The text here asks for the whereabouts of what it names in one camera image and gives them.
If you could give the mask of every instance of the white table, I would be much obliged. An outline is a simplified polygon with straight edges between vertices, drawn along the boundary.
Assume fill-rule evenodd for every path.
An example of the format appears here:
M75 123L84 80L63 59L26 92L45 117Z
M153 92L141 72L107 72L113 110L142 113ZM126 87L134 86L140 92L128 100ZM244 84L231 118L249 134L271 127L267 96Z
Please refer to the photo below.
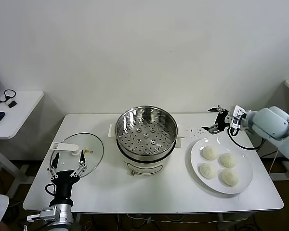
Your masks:
M131 176L121 160L121 153L108 129L119 115L67 115L55 138L60 142L79 132L97 135L104 144L104 157L97 169L73 186L71 199L75 213L114 214L174 214L226 213L275 210L283 207L274 184L255 151L244 151L253 168L253 181L238 195L226 195L204 185L191 169L190 151L196 141L210 136L199 132L201 126L214 123L216 114L172 114L184 128L182 147L170 155L165 168L151 176ZM252 146L245 132L236 136L237 142ZM46 171L51 151L48 151L24 201L28 210L40 210L49 205L52 197L44 186L50 183Z
M4 118L0 121L0 140L11 139L17 134L43 95L44 93L41 90L17 90L15 97L16 106L9 108L5 103L0 103L0 111L5 112ZM15 195L20 184L31 184L33 182L34 177L25 175L28 165L18 169L0 153L0 171L2 168L15 177L7 193L10 198Z

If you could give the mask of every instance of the power cord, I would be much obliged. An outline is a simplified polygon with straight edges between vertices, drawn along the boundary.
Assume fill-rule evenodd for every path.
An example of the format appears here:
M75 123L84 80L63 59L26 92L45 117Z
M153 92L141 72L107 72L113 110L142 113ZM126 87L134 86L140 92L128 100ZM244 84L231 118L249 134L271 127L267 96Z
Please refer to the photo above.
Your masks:
M50 191L48 190L48 187L50 187L50 186L53 186L53 192L50 192ZM53 183L47 184L47 185L45 186L45 191L46 191L49 195L51 195L51 196L54 196L54 189L55 189L55 185L54 185Z
M265 142L265 139L264 139L264 138L261 138L261 144L260 144L259 146L254 147L254 148L244 147L244 146L238 144L238 143L232 138L231 133L233 133L233 132L231 132L231 129L232 129L232 128L230 128L230 127L227 129L227 134L228 134L229 138L231 139L231 141L232 141L233 143L235 143L237 146L239 146L240 148L243 148L243 149L245 149L245 150L256 150L256 149L260 149L260 148L263 146L264 142Z
M235 225L235 231L262 231L262 229L258 226L256 222L256 218L254 215L252 215L254 224L245 224L244 226L240 227L239 229L236 228Z
M127 214L127 216L129 218L132 219L141 219L141 220L147 220L144 218L133 218L131 217L129 214ZM150 221L154 221L154 222L163 222L163 223L181 223L181 224L210 224L210 223L227 223L227 222L237 222L237 221L243 221L243 220L247 220L247 218L244 219L239 219L239 220L225 220L225 221L209 221L209 222L195 222L195 221L189 221L189 222L181 222L181 221L168 221L168 220L150 220Z
M13 95L7 95L7 92L11 91L13 93ZM4 91L4 96L5 96L5 101L0 100L0 103L5 103L7 102L9 99L12 99L16 96L16 91L12 90L12 89L7 89Z
M3 194L5 195L7 193L7 191L5 190L5 187L4 187L4 184L3 184L3 181L0 177L0 183L1 183L1 186L2 186L2 191L3 191Z
M177 219L177 220L174 220L174 219L171 219L171 218L169 218L168 216L166 216L165 215L165 217L167 217L169 220L171 220L171 221L181 221L184 217L185 217L185 215L183 215L180 219Z
M268 155L272 155L272 154L274 154L274 153L276 153L276 152L277 152L277 150L275 150L275 151L273 151L273 152L271 152L271 153L265 154L265 155L261 156L260 159L265 158L265 157L268 156Z

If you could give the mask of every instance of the dumpling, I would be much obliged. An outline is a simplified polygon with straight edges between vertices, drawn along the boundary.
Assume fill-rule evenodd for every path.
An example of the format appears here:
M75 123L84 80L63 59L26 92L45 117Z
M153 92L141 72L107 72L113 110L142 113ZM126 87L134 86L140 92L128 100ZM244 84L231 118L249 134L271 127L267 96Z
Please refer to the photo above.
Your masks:
M231 187L236 186L239 182L239 177L237 176L236 172L231 169L225 169L221 173L221 177L222 180Z
M207 146L202 150L203 157L208 160L215 160L217 158L217 151L215 148Z
M224 167L233 168L236 166L236 157L231 153L225 153L220 157L220 162Z
M216 171L215 167L210 163L202 164L200 166L199 170L200 170L201 175L204 176L205 178L213 179L216 177L217 171Z

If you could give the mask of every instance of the white wall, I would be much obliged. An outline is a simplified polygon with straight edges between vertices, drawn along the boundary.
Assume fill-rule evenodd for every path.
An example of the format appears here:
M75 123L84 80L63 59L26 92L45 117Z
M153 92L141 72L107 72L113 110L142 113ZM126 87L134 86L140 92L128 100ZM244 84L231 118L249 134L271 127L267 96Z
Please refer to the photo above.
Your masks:
M44 149L67 113L283 107L284 79L289 0L0 0L0 84L45 91Z

